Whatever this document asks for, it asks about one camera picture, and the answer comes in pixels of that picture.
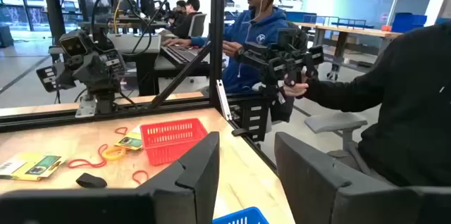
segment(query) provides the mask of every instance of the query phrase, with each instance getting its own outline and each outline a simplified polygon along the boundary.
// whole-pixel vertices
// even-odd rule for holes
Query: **floor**
[[[0,108],[10,108],[18,106],[38,106],[53,104],[55,102],[55,94],[45,91],[41,85],[36,69],[51,65],[51,59],[48,55],[48,47],[51,40],[48,38],[34,39],[28,42],[16,42],[14,46],[0,49]],[[356,54],[347,51],[348,58],[354,60],[365,60],[373,62],[375,56]],[[322,80],[326,79],[326,73],[330,70],[331,64],[324,63],[319,66],[319,75]],[[350,81],[361,73],[341,68],[339,81]],[[197,89],[208,85],[206,77],[193,77],[193,83],[190,79],[185,81],[175,90],[175,92],[193,92]],[[160,89],[163,89],[171,82],[171,79],[161,79]],[[75,88],[61,91],[61,102],[73,102],[75,97],[84,89],[78,85]],[[138,91],[132,93],[132,97],[137,96]],[[320,149],[321,151],[331,151],[341,148],[341,138],[333,132],[325,132],[315,135],[305,124],[304,119],[310,115],[328,114],[339,111],[332,111],[323,108],[318,104],[307,100],[296,100],[295,105],[301,110],[295,109],[292,113],[289,123],[279,123],[274,125],[272,131],[266,135],[265,141],[261,144],[261,149],[270,159],[274,160],[273,145],[274,135],[276,132],[287,132],[292,136]],[[361,112],[369,125],[377,122],[379,107]],[[354,140],[359,141],[360,133],[364,128],[354,132]]]

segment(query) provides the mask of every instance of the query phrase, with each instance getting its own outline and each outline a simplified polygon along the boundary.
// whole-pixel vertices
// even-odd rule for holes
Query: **blue hoodie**
[[[285,12],[274,7],[273,13],[253,24],[250,23],[251,11],[244,11],[231,26],[224,29],[224,40],[244,44],[245,42],[256,42],[257,44],[269,45],[277,42],[278,29],[287,28]],[[192,45],[203,46],[205,38],[192,37]],[[238,63],[230,58],[228,67],[223,71],[223,84],[225,92],[240,93],[247,92],[252,86],[261,81],[260,72],[257,68]]]

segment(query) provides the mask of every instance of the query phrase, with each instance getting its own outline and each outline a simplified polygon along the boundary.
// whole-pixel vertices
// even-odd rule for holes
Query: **wooden tabletop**
[[[396,38],[402,33],[397,32],[387,32],[382,30],[375,30],[375,29],[361,29],[361,28],[352,28],[352,27],[338,27],[334,25],[323,25],[318,23],[295,23],[298,26],[302,27],[313,27],[323,30],[332,30],[332,31],[340,31],[340,32],[348,32],[348,33],[355,33],[355,34],[361,34],[361,35],[370,35],[374,37],[385,37],[385,38]]]
[[[200,93],[189,93],[174,94],[170,98],[201,96]],[[134,101],[152,99],[138,97]],[[76,107],[77,104],[59,104],[6,108],[0,109],[0,116]],[[112,146],[122,137],[114,132],[118,127],[125,126],[132,130],[141,124],[188,118],[198,118],[207,132],[218,131],[221,134],[220,174],[214,218],[256,206],[269,223],[294,223],[280,180],[243,138],[232,136],[233,128],[214,108],[3,133],[0,134],[0,163],[21,151],[60,154],[69,160],[86,158],[96,163],[99,161],[98,147],[102,144]],[[151,166],[143,151],[129,151],[124,158],[109,161],[102,168],[69,169],[64,163],[48,179],[40,182],[0,180],[0,194],[17,189],[78,189],[80,187],[75,180],[84,172],[102,177],[107,181],[108,188],[134,188],[137,183],[132,180],[132,174],[136,170],[145,170],[152,177],[167,166]]]

